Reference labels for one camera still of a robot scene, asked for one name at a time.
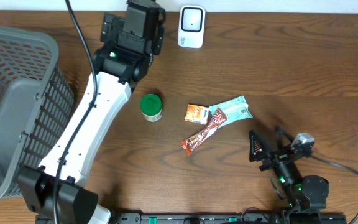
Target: laundry basket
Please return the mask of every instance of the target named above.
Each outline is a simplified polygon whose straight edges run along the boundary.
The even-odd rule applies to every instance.
[[[20,195],[19,168],[38,167],[67,125],[73,92],[57,60],[50,36],[0,26],[0,198]]]

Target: red wrapper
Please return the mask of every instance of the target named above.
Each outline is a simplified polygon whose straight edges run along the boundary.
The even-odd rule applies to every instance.
[[[185,150],[187,156],[190,156],[191,153],[211,135],[215,133],[218,127],[227,120],[226,115],[218,108],[209,121],[208,125],[199,131],[197,134],[189,137],[188,139],[182,141],[180,145]]]

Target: white wall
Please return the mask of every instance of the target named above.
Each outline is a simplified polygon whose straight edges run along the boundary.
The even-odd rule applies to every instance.
[[[358,13],[358,0],[157,0],[168,11],[185,4],[208,12],[322,12]],[[126,0],[71,0],[74,10],[125,11]],[[64,0],[0,0],[0,9],[66,10]]]

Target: white label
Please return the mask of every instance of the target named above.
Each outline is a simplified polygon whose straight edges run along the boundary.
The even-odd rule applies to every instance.
[[[162,108],[161,108],[160,112],[158,112],[158,114],[156,114],[154,116],[148,116],[146,114],[143,114],[143,117],[144,117],[144,119],[146,119],[146,121],[156,122],[162,118]]]

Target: robotic arm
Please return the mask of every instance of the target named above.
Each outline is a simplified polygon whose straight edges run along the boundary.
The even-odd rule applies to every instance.
[[[98,95],[95,106],[76,134],[55,180],[59,161],[69,139],[93,97],[89,76],[85,94],[68,126],[37,170],[23,167],[17,177],[27,207],[53,218],[53,184],[59,181],[58,215],[62,223],[107,223],[109,210],[98,205],[98,195],[85,190],[94,157],[118,111],[128,101],[136,83],[144,78],[163,42],[165,10],[151,0],[129,0],[126,19],[104,15],[94,55]]]
[[[262,161],[260,171],[274,171],[286,198],[281,196],[273,182],[272,185],[280,199],[287,199],[291,206],[291,209],[283,210],[279,215],[272,215],[270,222],[323,223],[322,219],[327,216],[323,217],[320,210],[327,207],[329,183],[317,175],[303,177],[295,165],[296,160],[311,156],[314,137],[308,133],[300,133],[294,138],[281,127],[276,128],[275,135],[276,148],[269,145],[258,132],[249,132],[249,161]],[[332,217],[330,218],[331,221],[326,220],[324,223],[332,222]]]

